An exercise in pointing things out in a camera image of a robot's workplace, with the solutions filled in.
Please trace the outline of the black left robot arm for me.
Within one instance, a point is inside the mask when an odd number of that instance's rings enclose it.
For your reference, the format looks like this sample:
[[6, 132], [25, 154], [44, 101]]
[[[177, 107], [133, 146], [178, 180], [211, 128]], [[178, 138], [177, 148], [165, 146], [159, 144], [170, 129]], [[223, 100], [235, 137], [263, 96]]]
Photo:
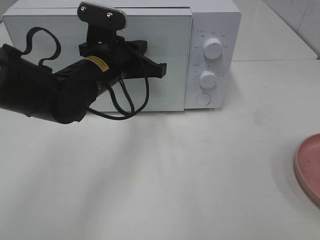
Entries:
[[126, 41], [117, 32], [127, 26], [124, 11], [81, 2], [78, 18], [87, 23], [86, 41], [79, 45], [81, 60], [57, 72], [24, 59], [33, 49], [39, 26], [26, 34], [24, 50], [3, 44], [0, 49], [0, 107], [60, 124], [80, 122], [87, 113], [122, 121], [141, 112], [135, 108], [124, 81], [163, 78], [165, 63], [145, 56], [145, 40]]

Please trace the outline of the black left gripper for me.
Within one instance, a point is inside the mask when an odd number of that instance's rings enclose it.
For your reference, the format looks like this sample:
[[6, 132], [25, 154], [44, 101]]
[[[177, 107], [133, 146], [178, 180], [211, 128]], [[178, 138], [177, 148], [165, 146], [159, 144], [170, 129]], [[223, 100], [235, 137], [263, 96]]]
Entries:
[[118, 31], [87, 23], [86, 41], [79, 45], [83, 59], [77, 62], [77, 84], [111, 87], [122, 79], [163, 78], [166, 75], [166, 63], [156, 63], [144, 56], [148, 48], [146, 40], [125, 41]]

